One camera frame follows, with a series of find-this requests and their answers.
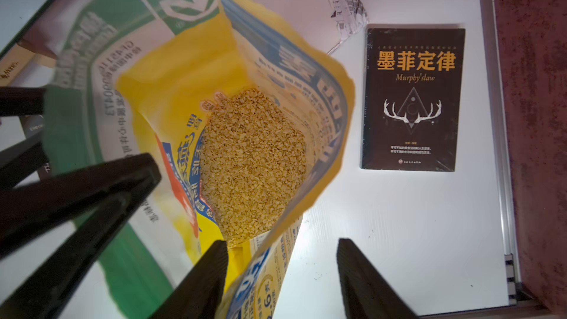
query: open food bag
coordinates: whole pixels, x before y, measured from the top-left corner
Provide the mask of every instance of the open food bag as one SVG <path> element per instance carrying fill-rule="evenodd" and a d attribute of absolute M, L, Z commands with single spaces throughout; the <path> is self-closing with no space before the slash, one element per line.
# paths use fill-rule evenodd
<path fill-rule="evenodd" d="M 254 105 L 254 99 L 265 106 Z M 266 165 L 282 159 L 294 163 L 286 149 L 250 161 L 248 170 L 253 173 L 258 162 L 266 178 L 295 196 L 280 205 L 271 231 L 255 234 L 252 229 L 247 234 L 253 237 L 238 244 L 229 239 L 226 292 L 217 316 L 268 318 L 301 215 L 340 169 L 354 105 L 352 81 L 282 18 L 250 0 L 93 0 L 76 19 L 45 96 L 44 148 L 53 171 L 148 152 L 163 177 L 99 258 L 124 317 L 151 315 L 209 246 L 223 239 L 217 209 L 203 196 L 207 185 L 201 158 L 208 148 L 208 126 L 212 139 L 214 131 L 241 145 L 261 139 L 211 122 L 239 101 L 249 103 L 245 112 L 250 116 L 273 110 L 269 116 L 277 115 L 279 122 L 255 124 L 273 128 L 274 135 L 284 133 L 286 143 L 297 139 L 290 135 L 300 136 L 301 143 L 294 145 L 304 153 L 297 185 L 282 167 L 272 173 L 273 165 Z M 234 122 L 231 116 L 224 117 Z M 239 121 L 249 122 L 248 117 Z M 244 151 L 223 151 L 222 146 L 210 149 L 210 155 L 240 164 L 246 158 Z M 209 174 L 210 183 L 218 181 L 217 191 L 221 181 L 236 180 L 218 170 L 224 169 Z M 255 186 L 223 187 L 233 192 Z M 272 215 L 277 211 L 255 208 Z M 250 226 L 240 224 L 230 208 L 223 217 L 231 222 L 227 232 Z"/>

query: white table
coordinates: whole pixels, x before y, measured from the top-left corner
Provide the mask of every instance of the white table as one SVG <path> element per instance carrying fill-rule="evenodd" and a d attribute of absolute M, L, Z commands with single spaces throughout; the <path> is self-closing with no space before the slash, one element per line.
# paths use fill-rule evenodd
<path fill-rule="evenodd" d="M 59 52 L 76 15 L 88 1 L 57 0 L 32 33 L 42 32 L 48 48 Z M 359 168 L 364 35 L 345 42 L 333 56 L 354 80 L 357 96 L 343 168 L 304 215 L 274 317 L 344 318 L 335 260 L 340 237 L 353 239 L 418 315 L 507 305 L 479 0 L 362 2 L 373 24 L 457 24 L 467 30 L 457 171 Z M 40 86 L 50 76 L 48 68 L 31 67 L 15 84 Z M 0 147 L 18 140 L 8 141 L 6 134 L 20 133 L 23 138 L 17 121 L 11 119 L 2 119 Z M 8 126 L 12 126 L 11 132 L 5 133 Z M 3 260 L 0 301 L 72 231 L 70 224 L 64 224 Z M 121 317 L 102 276 L 100 267 L 93 266 L 61 318 Z"/>

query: black book cover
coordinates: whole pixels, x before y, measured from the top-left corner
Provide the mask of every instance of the black book cover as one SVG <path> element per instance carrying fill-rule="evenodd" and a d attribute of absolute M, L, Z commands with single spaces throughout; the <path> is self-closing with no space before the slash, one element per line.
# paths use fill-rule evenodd
<path fill-rule="evenodd" d="M 363 169 L 455 171 L 464 35 L 367 28 Z"/>

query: white antlers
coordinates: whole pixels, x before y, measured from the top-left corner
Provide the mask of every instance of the white antlers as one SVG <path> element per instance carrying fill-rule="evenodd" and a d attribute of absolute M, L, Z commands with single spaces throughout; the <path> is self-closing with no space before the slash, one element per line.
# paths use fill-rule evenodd
<path fill-rule="evenodd" d="M 429 115 L 427 115 L 426 117 L 421 117 L 420 113 L 417 113 L 417 118 L 413 122 L 414 123 L 420 123 L 421 121 L 426 121 L 428 119 L 432 119 L 432 118 L 435 118 L 435 117 L 441 115 L 441 100 L 439 100 L 439 103 L 437 103 L 436 105 L 437 105 L 437 112 L 435 113 L 434 116 L 431 116 L 433 114 L 433 103 L 432 103 L 431 104 L 431 111 L 429 111 Z"/>
<path fill-rule="evenodd" d="M 417 118 L 415 121 L 413 122 L 409 122 L 408 120 L 408 114 L 405 113 L 403 116 L 398 116 L 396 115 L 396 111 L 394 110 L 394 107 L 396 106 L 396 103 L 392 103 L 392 114 L 390 114 L 390 112 L 388 111 L 388 100 L 386 99 L 386 101 L 384 102 L 384 114 L 388 117 L 392 117 L 395 119 L 399 119 L 404 121 L 405 123 L 420 123 L 421 121 L 427 121 L 428 119 L 433 119 L 439 115 L 441 115 L 441 100 L 439 100 L 439 103 L 437 103 L 437 112 L 435 113 L 435 115 L 433 115 L 433 104 L 431 104 L 431 111 L 429 112 L 429 115 L 425 116 L 425 117 L 421 117 L 420 113 L 417 113 Z"/>
<path fill-rule="evenodd" d="M 386 99 L 386 101 L 384 102 L 384 114 L 388 117 L 392 117 L 395 119 L 401 119 L 402 121 L 404 121 L 405 123 L 409 123 L 408 121 L 408 114 L 406 113 L 403 117 L 402 116 L 398 116 L 396 115 L 396 111 L 394 110 L 394 106 L 396 105 L 396 103 L 392 103 L 392 113 L 393 115 L 390 114 L 390 112 L 388 111 L 388 99 Z"/>

